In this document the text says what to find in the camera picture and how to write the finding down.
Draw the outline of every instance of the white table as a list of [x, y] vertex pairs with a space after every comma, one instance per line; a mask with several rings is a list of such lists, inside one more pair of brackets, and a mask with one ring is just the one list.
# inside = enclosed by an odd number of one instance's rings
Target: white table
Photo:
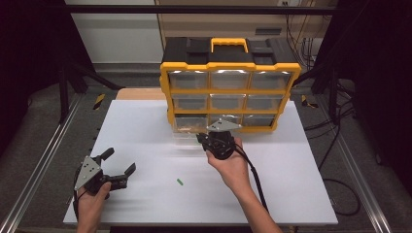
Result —
[[[105, 174], [133, 162], [128, 188], [111, 192], [101, 221], [110, 225], [241, 225], [242, 209], [202, 147], [178, 146], [164, 100], [114, 100], [91, 156], [113, 147]], [[286, 225], [336, 224], [296, 107], [289, 102], [273, 133], [241, 134], [257, 168], [269, 212]], [[251, 183], [258, 194], [252, 173]], [[76, 224], [72, 206], [63, 220]]]

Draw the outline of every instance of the small green piece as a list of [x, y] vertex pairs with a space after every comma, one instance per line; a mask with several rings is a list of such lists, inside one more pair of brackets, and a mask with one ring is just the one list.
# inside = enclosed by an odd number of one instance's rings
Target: small green piece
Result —
[[183, 182], [180, 179], [177, 179], [178, 183], [183, 186]]

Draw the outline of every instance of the hand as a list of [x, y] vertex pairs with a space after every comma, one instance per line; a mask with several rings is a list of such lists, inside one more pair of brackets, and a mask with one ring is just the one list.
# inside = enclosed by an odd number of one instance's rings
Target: hand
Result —
[[[110, 191], [111, 183], [104, 183], [95, 196], [87, 192], [79, 199], [79, 224], [77, 232], [96, 232], [100, 223], [106, 195]], [[81, 187], [78, 196], [86, 189]]]
[[[235, 138], [234, 142], [242, 146], [242, 140]], [[252, 189], [249, 181], [248, 163], [238, 152], [234, 152], [226, 160], [219, 160], [208, 150], [206, 150], [208, 162], [221, 174], [224, 183], [237, 196], [240, 192]]]

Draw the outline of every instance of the yellow frame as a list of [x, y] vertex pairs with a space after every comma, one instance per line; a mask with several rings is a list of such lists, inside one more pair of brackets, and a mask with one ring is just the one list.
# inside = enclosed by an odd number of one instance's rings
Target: yellow frame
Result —
[[[290, 72], [292, 73], [288, 85], [285, 89], [249, 89], [251, 84], [251, 75], [248, 79], [248, 86], [246, 88], [239, 89], [215, 89], [210, 87], [210, 75], [208, 76], [207, 88], [202, 89], [172, 89], [170, 87], [170, 81], [168, 78], [169, 71], [202, 71], [213, 72], [217, 70], [245, 70], [251, 72], [255, 71], [269, 71], [269, 72]], [[271, 126], [244, 126], [240, 132], [267, 132], [273, 131], [277, 127], [277, 121], [279, 115], [285, 109], [286, 103], [291, 95], [291, 88], [294, 80], [297, 79], [301, 71], [298, 63], [277, 63], [275, 65], [256, 65], [255, 63], [222, 63], [222, 62], [209, 62], [204, 65], [189, 65], [186, 62], [163, 62], [160, 66], [160, 86], [162, 92], [166, 96], [167, 106], [169, 107], [167, 112], [167, 118], [169, 123], [174, 125], [175, 114], [205, 114], [208, 116], [208, 122], [210, 122], [210, 115], [221, 114], [273, 114], [275, 119]], [[242, 110], [216, 110], [210, 108], [210, 101], [207, 101], [206, 110], [176, 110], [173, 105], [172, 94], [211, 94], [211, 93], [225, 93], [225, 94], [283, 94], [284, 97], [281, 100], [278, 110], [247, 110], [245, 106]]]

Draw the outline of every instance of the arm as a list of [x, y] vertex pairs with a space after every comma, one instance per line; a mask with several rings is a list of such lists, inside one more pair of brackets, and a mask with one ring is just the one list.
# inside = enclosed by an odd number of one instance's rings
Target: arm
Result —
[[79, 189], [79, 223], [78, 233], [91, 233], [96, 232], [100, 223], [100, 217], [104, 207], [104, 201], [106, 195], [110, 191], [111, 183], [105, 183], [100, 187], [99, 192], [95, 196], [85, 193], [85, 188]]
[[[235, 142], [242, 147], [242, 141], [239, 138], [235, 138]], [[218, 160], [208, 150], [206, 154], [209, 164], [218, 170], [224, 183], [232, 190], [239, 201], [252, 231], [254, 233], [282, 232], [270, 214], [260, 204], [252, 190], [248, 164], [245, 159], [237, 152], [234, 152], [227, 160]]]

